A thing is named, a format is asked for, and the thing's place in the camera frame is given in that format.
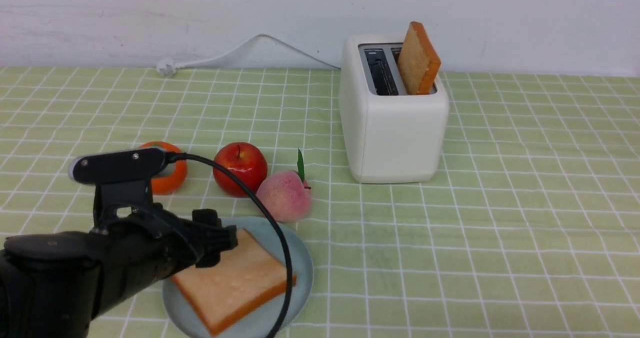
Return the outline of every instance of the white wall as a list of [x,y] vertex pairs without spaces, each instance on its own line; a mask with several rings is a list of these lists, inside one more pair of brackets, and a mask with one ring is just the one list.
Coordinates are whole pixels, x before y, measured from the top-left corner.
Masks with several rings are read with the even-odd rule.
[[[0,65],[151,66],[268,33],[340,64],[343,39],[422,22],[448,70],[640,75],[640,0],[0,0]],[[218,67],[326,67],[259,38]]]

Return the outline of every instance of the green checkered tablecloth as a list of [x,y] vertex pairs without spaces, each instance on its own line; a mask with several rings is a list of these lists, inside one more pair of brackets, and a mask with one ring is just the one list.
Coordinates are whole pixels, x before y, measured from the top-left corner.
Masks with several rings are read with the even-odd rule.
[[[282,337],[640,337],[640,78],[441,77],[450,117],[432,181],[359,185],[339,71],[0,67],[0,232],[88,230],[93,192],[67,176],[82,154],[165,140],[212,158],[248,141],[279,171],[300,148],[314,202],[291,227],[315,282]],[[257,213],[197,163],[157,200],[183,217]],[[160,287],[90,337],[183,337]]]

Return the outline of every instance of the toast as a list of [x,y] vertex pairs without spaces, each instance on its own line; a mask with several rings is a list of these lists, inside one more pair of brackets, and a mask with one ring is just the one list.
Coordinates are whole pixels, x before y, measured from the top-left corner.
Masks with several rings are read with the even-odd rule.
[[237,247],[220,254],[217,265],[192,265],[170,278],[213,337],[287,288],[286,267],[251,233],[238,229],[237,240]]
[[398,71],[409,95],[427,95],[434,86],[441,60],[422,23],[412,21],[404,37]]

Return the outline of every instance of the light blue plate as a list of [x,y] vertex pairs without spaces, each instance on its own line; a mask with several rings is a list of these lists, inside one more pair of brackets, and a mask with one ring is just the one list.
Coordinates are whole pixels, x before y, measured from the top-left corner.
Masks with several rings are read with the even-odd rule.
[[[247,229],[267,252],[284,265],[282,244],[274,227],[265,218],[222,218],[222,224],[225,226],[235,225],[238,229]],[[297,275],[295,286],[291,291],[288,311],[281,325],[284,328],[296,319],[305,304],[307,304],[314,283],[314,265],[311,254],[301,238],[292,229],[282,224],[279,224],[279,227],[286,238],[291,254],[293,272]],[[182,333],[190,338],[211,338],[198,315],[196,315],[178,287],[170,279],[165,279],[162,284],[162,302],[167,316]],[[265,338],[274,326],[283,302],[284,293],[244,316],[216,338]]]

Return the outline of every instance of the toaster slot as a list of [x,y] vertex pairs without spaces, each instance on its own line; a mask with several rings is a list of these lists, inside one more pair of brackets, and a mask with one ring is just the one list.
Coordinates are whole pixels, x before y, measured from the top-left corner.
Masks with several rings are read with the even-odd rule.
[[366,85],[379,96],[406,95],[407,90],[398,71],[402,43],[361,44],[358,49]]

